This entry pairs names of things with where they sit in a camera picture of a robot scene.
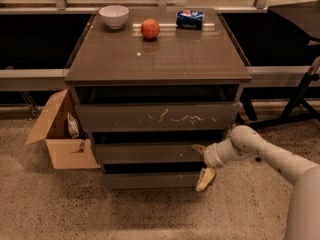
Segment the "cardboard box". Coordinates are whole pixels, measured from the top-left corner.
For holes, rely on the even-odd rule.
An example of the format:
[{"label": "cardboard box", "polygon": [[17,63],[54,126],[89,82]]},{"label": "cardboard box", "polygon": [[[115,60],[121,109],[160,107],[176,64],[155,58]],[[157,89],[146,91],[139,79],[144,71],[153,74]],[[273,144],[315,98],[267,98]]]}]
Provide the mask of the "cardboard box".
[{"label": "cardboard box", "polygon": [[37,119],[26,145],[45,140],[55,169],[99,168],[91,151],[91,142],[85,140],[84,152],[79,152],[81,139],[68,138],[67,114],[74,118],[74,102],[68,89],[53,94]]}]

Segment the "bottom drawer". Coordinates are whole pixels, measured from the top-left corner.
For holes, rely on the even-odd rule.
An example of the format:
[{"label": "bottom drawer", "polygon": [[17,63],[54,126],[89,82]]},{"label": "bottom drawer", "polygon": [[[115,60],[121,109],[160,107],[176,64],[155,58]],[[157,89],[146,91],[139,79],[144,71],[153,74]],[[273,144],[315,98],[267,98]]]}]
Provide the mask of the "bottom drawer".
[{"label": "bottom drawer", "polygon": [[203,162],[104,165],[109,189],[194,188]]}]

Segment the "blue can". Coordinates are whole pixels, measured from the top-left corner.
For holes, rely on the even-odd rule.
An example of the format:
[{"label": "blue can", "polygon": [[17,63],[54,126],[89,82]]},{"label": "blue can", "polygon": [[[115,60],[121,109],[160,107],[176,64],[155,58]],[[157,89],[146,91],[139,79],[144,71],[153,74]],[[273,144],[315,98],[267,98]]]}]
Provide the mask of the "blue can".
[{"label": "blue can", "polygon": [[177,13],[177,26],[186,29],[202,29],[204,13],[192,10],[182,10]]}]

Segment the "floor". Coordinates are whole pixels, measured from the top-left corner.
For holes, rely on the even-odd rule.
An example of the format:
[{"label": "floor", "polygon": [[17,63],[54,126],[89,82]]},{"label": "floor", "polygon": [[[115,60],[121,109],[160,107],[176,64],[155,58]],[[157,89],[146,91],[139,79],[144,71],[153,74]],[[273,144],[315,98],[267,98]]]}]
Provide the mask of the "floor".
[{"label": "floor", "polygon": [[[277,116],[281,104],[258,106]],[[44,142],[25,146],[35,120],[0,109],[0,239],[282,240],[292,186],[255,157],[231,162],[194,189],[110,191],[97,170],[55,170]],[[258,131],[320,163],[316,120]]]}]

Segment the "box flap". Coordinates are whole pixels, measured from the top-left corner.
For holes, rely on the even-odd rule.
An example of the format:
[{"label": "box flap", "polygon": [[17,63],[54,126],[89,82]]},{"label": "box flap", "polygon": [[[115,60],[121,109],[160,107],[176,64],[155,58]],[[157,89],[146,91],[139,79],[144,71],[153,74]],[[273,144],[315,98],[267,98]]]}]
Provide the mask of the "box flap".
[{"label": "box flap", "polygon": [[42,109],[35,125],[31,129],[25,145],[46,138],[67,94],[68,89],[65,89],[50,96],[47,104]]}]

